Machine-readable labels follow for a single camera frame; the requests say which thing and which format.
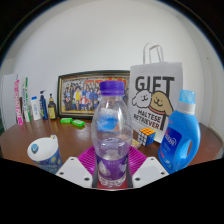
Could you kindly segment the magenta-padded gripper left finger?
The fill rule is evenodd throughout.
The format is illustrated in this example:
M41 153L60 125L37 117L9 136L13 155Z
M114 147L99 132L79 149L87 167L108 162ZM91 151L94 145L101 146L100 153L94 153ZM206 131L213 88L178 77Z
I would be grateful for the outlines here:
M97 185L95 165L95 151L90 147L78 157L69 157L56 175L78 186L92 188Z

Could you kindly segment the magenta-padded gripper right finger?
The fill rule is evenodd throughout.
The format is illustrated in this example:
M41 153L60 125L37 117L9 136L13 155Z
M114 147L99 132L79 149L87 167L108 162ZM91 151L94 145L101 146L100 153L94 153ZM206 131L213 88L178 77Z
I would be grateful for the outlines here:
M139 150L130 149L125 182L128 188L140 188L166 176L168 172L155 157L146 157Z

